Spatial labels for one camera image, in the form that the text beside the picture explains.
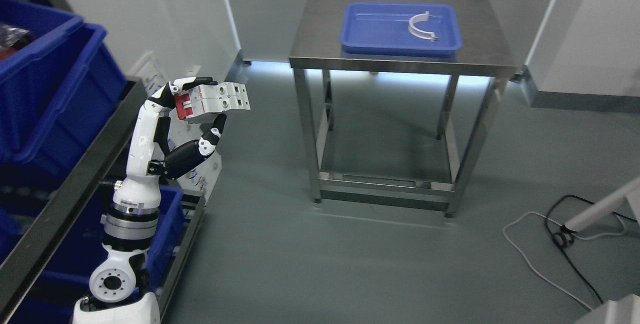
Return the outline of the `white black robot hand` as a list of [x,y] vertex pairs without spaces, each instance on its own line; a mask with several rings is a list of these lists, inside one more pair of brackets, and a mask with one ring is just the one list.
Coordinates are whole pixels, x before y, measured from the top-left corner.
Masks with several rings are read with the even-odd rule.
[[205,162],[216,150],[226,125],[226,114],[218,114],[212,127],[198,138],[172,150],[169,147],[170,112],[176,110],[174,96],[198,85],[221,84],[210,76],[176,79],[164,84],[142,104],[127,156],[126,177],[114,192],[113,204],[155,208],[160,204],[159,179],[176,179]]

